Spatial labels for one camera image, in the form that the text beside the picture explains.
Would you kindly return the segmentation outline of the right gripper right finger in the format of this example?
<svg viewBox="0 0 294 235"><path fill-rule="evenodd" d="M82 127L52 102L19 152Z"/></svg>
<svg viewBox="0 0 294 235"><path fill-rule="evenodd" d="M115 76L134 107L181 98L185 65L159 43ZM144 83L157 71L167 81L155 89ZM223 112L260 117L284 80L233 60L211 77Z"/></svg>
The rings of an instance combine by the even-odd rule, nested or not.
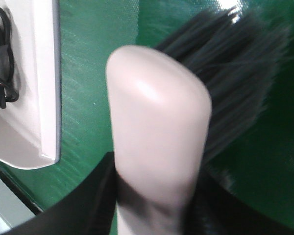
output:
<svg viewBox="0 0 294 235"><path fill-rule="evenodd" d="M186 216L187 235L294 235L294 229L254 210L202 168Z"/></svg>

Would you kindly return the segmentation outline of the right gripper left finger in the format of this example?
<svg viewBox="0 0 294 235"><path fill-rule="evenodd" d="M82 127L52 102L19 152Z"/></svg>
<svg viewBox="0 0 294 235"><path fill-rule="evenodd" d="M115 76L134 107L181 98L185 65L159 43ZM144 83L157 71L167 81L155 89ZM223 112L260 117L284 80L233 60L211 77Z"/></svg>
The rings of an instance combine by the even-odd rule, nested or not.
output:
<svg viewBox="0 0 294 235"><path fill-rule="evenodd" d="M113 152L61 201L8 235L108 235L117 201L117 174Z"/></svg>

